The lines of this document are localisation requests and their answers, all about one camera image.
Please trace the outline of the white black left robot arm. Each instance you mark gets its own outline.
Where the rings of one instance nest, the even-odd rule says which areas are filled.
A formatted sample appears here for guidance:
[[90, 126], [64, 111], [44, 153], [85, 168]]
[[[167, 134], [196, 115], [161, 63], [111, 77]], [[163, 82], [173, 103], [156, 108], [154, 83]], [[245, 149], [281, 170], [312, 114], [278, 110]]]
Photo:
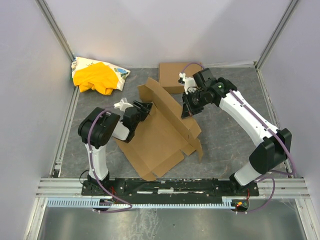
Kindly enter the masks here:
[[106, 108], [96, 107], [79, 125], [78, 135], [85, 144], [89, 160], [89, 176], [104, 181], [109, 177], [106, 162], [106, 145], [111, 137], [129, 143], [135, 136], [136, 128], [151, 112], [153, 103], [126, 98], [113, 104], [114, 109], [123, 112], [123, 116]]

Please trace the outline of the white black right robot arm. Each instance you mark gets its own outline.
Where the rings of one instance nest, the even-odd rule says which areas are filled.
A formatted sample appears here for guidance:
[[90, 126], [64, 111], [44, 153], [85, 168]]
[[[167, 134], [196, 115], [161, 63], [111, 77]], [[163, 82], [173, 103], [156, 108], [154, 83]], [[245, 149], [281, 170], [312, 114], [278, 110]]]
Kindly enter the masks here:
[[263, 118], [230, 80], [215, 78], [209, 68], [204, 68], [192, 77], [179, 73], [178, 82], [184, 86], [182, 119], [199, 114], [206, 105], [214, 104], [229, 114], [255, 145], [248, 162], [229, 178], [235, 187], [247, 186], [273, 172], [284, 161], [292, 160], [291, 132], [286, 128], [279, 129]]

